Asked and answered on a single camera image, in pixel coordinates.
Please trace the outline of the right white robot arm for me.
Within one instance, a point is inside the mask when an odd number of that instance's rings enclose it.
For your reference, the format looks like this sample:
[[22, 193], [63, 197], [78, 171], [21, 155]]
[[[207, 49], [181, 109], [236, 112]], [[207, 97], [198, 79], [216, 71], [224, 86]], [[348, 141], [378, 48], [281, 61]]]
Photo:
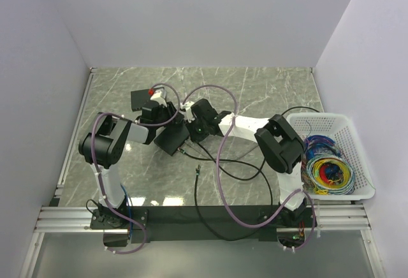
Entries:
[[232, 136], [257, 143], [265, 162], [277, 172], [281, 221], [297, 225], [306, 207], [301, 177], [305, 143], [281, 115], [271, 118], [239, 116], [233, 112], [218, 113], [206, 99], [181, 104], [186, 126], [194, 143], [209, 135]]

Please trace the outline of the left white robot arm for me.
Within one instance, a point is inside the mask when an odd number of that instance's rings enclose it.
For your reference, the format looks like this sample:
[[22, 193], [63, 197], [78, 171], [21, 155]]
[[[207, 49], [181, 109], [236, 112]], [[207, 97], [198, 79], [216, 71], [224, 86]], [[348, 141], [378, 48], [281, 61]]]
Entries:
[[79, 145], [78, 151], [92, 166], [98, 185], [98, 210], [114, 228], [123, 227], [128, 220], [127, 197], [119, 180], [117, 163], [128, 141], [162, 149], [174, 154], [189, 137], [184, 116], [170, 101], [145, 101], [138, 107], [141, 114], [135, 119], [99, 112]]

